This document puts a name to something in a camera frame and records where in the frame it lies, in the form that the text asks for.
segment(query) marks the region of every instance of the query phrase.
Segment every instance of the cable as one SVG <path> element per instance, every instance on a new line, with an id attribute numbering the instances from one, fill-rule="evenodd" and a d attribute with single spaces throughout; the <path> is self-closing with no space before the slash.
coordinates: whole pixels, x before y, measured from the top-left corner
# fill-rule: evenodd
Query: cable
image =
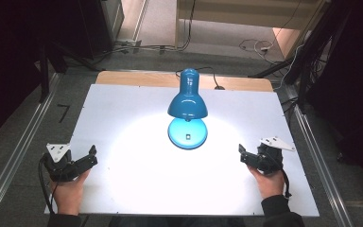
<path id="1" fill-rule="evenodd" d="M 88 221 L 89 218 L 90 218 L 89 215 L 86 216 L 80 227 L 84 227 L 87 224 L 87 221 Z"/>
<path id="2" fill-rule="evenodd" d="M 295 96 L 295 97 L 292 97 L 291 99 L 288 99 L 288 100 L 286 100 L 286 101 L 284 101 L 284 102 L 281 102 L 281 105 L 283 106 L 283 105 L 285 105 L 287 102 L 289 102 L 289 101 L 295 101 L 295 100 L 297 100 L 297 96 Z"/>
<path id="3" fill-rule="evenodd" d="M 240 47 L 240 49 L 244 50 L 244 51 L 247 51 L 249 52 L 249 50 L 247 50 L 246 46 L 243 45 L 243 43 L 245 43 L 246 41 L 255 41 L 255 44 L 254 44 L 254 51 L 265 61 L 271 63 L 271 64 L 276 64 L 276 62 L 273 62 L 273 61 L 269 61 L 267 58 L 265 58 L 265 55 L 267 54 L 267 51 L 264 52 L 264 54 L 261 54 L 260 52 L 258 52 L 256 46 L 259 44 L 259 43 L 262 43 L 262 42 L 268 42 L 271 44 L 270 41 L 266 41 L 266 40 L 263 40 L 263 41 L 259 41 L 259 40 L 254 40 L 254 39 L 248 39 L 248 40 L 243 40 L 239 45 L 238 47 Z"/>
<path id="4" fill-rule="evenodd" d="M 287 174 L 285 173 L 285 170 L 283 169 L 283 165 L 279 165 L 279 163 L 276 162 L 276 160 L 268 152 L 265 151 L 265 154 L 282 171 L 283 178 L 285 179 L 285 198 L 286 199 L 290 198 L 292 196 L 289 192 L 290 181 L 288 180 Z"/>
<path id="5" fill-rule="evenodd" d="M 54 210 L 52 209 L 52 203 L 49 202 L 49 196 L 45 188 L 45 183 L 43 182 L 43 162 L 45 161 L 46 157 L 45 155 L 40 159 L 40 162 L 38 163 L 38 176 L 40 178 L 40 184 L 41 188 L 43 190 L 43 197 L 45 199 L 45 203 L 48 206 L 49 213 L 55 214 Z"/>
<path id="6" fill-rule="evenodd" d="M 299 50 L 299 48 L 303 47 L 303 45 L 304 45 L 304 44 L 299 45 L 299 46 L 296 48 L 296 53 L 294 54 L 294 59 L 293 59 L 293 61 L 291 62 L 290 67 L 288 67 L 288 71 L 287 71 L 287 72 L 285 73 L 285 75 L 282 77 L 282 80 L 281 80 L 281 84 L 280 84 L 280 86 L 279 86 L 279 87 L 277 87 L 277 88 L 275 88 L 275 89 L 273 89 L 273 91 L 278 90 L 279 88 L 281 88 L 281 87 L 282 87 L 282 83 L 283 83 L 283 81 L 284 81 L 284 79 L 285 79 L 285 76 L 287 76 L 287 74 L 290 72 L 290 70 L 291 70 L 291 66 L 294 64 L 294 61 L 296 61 L 296 58 L 297 58 L 297 51 Z"/>
<path id="7" fill-rule="evenodd" d="M 279 33 L 281 32 L 281 30 L 283 29 L 283 28 L 285 28 L 285 26 L 293 19 L 293 17 L 294 17 L 294 15 L 296 15 L 296 12 L 297 12 L 297 9 L 299 8 L 299 6 L 300 6 L 300 4 L 302 3 L 302 0 L 300 0 L 299 1 L 299 4 L 297 4 L 297 7 L 294 9 L 294 11 L 293 11 L 293 14 L 290 16 L 290 18 L 285 22 L 285 24 L 279 29 L 279 31 L 278 31 L 278 33 L 276 34 L 276 36 L 275 36 L 275 39 L 273 40 L 273 42 L 272 42 L 272 46 L 273 46 L 273 43 L 275 43 L 275 41 L 276 41 L 276 38 L 278 38 L 278 35 L 279 35 Z"/>
<path id="8" fill-rule="evenodd" d="M 331 35 L 329 37 L 329 39 L 325 39 L 321 44 L 320 47 L 318 49 L 316 49 L 312 55 L 312 58 L 310 59 L 310 74 L 309 74 L 309 80 L 307 82 L 307 86 L 306 89 L 310 89 L 312 87 L 312 85 L 314 85 L 318 78 L 320 77 L 320 72 L 323 69 L 323 65 L 327 63 L 327 60 L 329 58 L 329 54 L 330 54 L 330 48 L 328 50 L 328 54 L 327 54 L 327 58 L 326 61 L 322 60 L 320 57 L 323 54 L 323 52 L 325 51 L 326 46 L 333 41 L 333 35 Z"/>
<path id="9" fill-rule="evenodd" d="M 222 87 L 222 86 L 219 86 L 219 84 L 217 84 L 217 81 L 216 81 L 216 77 L 215 77 L 215 70 L 214 70 L 214 68 L 213 67 L 210 67 L 210 66 L 206 66 L 206 67 L 200 67 L 200 68 L 195 68 L 195 70 L 197 70 L 197 71 L 199 71 L 200 69 L 211 69 L 212 70 L 212 73 L 213 73 L 213 75 L 214 75 L 214 82 L 215 82 L 215 84 L 216 84 L 216 89 L 219 89 L 219 90 L 224 90 L 224 88 Z M 176 77 L 180 77 L 181 75 L 179 75 L 178 73 L 180 73 L 181 71 L 183 71 L 183 69 L 182 70 L 178 70 L 178 71 L 176 71 L 175 73 L 176 73 Z"/>
<path id="10" fill-rule="evenodd" d="M 59 176 L 59 180 L 56 182 L 56 185 L 55 185 L 55 188 L 54 190 L 52 191 L 52 195 L 51 195 L 51 203 L 50 203 L 50 206 L 52 207 L 52 204 L 53 204 L 53 201 L 54 201 L 54 195 L 55 195 L 55 192 L 56 192 L 56 189 L 58 188 L 59 186 L 59 182 L 61 181 L 61 173 L 60 173 L 60 176 Z"/>
<path id="11" fill-rule="evenodd" d="M 291 116 L 293 115 L 293 113 L 294 113 L 294 108 L 296 107 L 296 105 L 297 105 L 297 102 L 298 102 L 298 98 L 297 97 L 294 97 L 294 98 L 292 98 L 292 99 L 294 99 L 294 101 L 290 104 L 290 106 L 287 108 L 287 109 L 285 109 L 284 111 L 283 111 L 283 113 L 285 114 L 286 112 L 288 112 L 287 113 L 287 125 L 288 125 L 288 128 L 290 129 L 290 123 L 291 123 Z"/>
<path id="12" fill-rule="evenodd" d="M 187 46 L 190 44 L 191 41 L 191 27 L 192 27 L 192 23 L 193 23 L 193 16 L 194 16 L 194 10 L 196 7 L 196 0 L 194 0 L 193 2 L 193 6 L 191 8 L 191 13 L 190 13 L 190 18 L 189 18 L 189 25 L 188 25 L 188 37 L 187 37 L 187 41 L 182 45 L 182 46 L 175 46 L 175 45 L 140 45 L 140 46 L 122 46 L 119 48 L 116 48 L 112 51 L 109 51 L 107 53 L 103 53 L 100 55 L 96 55 L 96 57 L 103 57 L 102 59 L 100 59 L 99 61 L 96 61 L 94 63 L 92 63 L 92 65 L 98 64 L 101 61 L 103 61 L 105 59 L 106 56 L 112 54 L 112 53 L 116 53 L 116 52 L 123 52 L 125 50 L 132 50 L 132 49 L 145 49 L 145 50 L 166 50 L 166 51 L 183 51 L 187 48 Z"/>

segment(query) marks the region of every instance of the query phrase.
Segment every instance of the white tabletop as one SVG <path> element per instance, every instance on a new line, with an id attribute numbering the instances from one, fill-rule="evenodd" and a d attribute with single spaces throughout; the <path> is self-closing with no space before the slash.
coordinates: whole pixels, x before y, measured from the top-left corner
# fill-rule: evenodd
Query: white tabletop
<path id="1" fill-rule="evenodd" d="M 278 97 L 270 92 L 199 90 L 207 108 L 205 143 L 175 147 L 167 108 L 179 88 L 93 84 L 70 141 L 77 160 L 96 146 L 80 213 L 124 215 L 263 215 L 256 181 L 238 144 L 257 153 L 278 136 L 294 147 Z M 289 206 L 318 216 L 299 155 L 283 151 Z"/>

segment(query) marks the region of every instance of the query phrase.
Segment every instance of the blue desk lamp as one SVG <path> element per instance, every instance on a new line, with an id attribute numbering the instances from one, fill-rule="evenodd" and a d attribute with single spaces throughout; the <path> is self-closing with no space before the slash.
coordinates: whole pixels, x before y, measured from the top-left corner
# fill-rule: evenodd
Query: blue desk lamp
<path id="1" fill-rule="evenodd" d="M 167 113 L 175 117 L 167 129 L 174 145 L 194 149 L 205 142 L 208 130 L 201 119 L 208 115 L 208 111 L 199 95 L 199 72 L 195 69 L 187 68 L 181 72 L 180 91 Z"/>

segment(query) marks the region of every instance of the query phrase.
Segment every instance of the hand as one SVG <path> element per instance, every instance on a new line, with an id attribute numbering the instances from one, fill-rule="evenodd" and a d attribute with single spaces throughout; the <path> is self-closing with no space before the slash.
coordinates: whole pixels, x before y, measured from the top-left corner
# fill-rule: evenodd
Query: hand
<path id="1" fill-rule="evenodd" d="M 84 181 L 87 179 L 90 170 L 91 169 L 79 175 L 73 182 L 57 184 L 51 181 L 51 191 L 53 192 L 55 190 L 54 199 L 58 205 L 58 214 L 78 215 L 82 200 Z"/>
<path id="2" fill-rule="evenodd" d="M 281 170 L 269 175 L 264 175 L 252 166 L 247 167 L 258 183 L 258 189 L 261 193 L 262 199 L 266 199 L 271 196 L 283 195 L 285 179 L 283 178 Z"/>

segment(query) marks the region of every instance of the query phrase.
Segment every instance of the white bracket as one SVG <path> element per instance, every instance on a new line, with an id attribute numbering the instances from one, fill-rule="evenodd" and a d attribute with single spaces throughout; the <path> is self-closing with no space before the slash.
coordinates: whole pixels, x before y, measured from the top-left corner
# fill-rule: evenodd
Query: white bracket
<path id="1" fill-rule="evenodd" d="M 269 138 L 261 138 L 259 141 L 261 143 L 268 145 L 270 147 L 273 147 L 273 148 L 287 149 L 287 150 L 291 150 L 291 151 L 296 150 L 294 147 L 290 146 L 283 140 L 279 139 L 277 136 L 269 137 Z"/>
<path id="2" fill-rule="evenodd" d="M 51 154 L 54 163 L 57 163 L 61 160 L 67 150 L 70 149 L 70 144 L 47 144 L 46 148 Z"/>

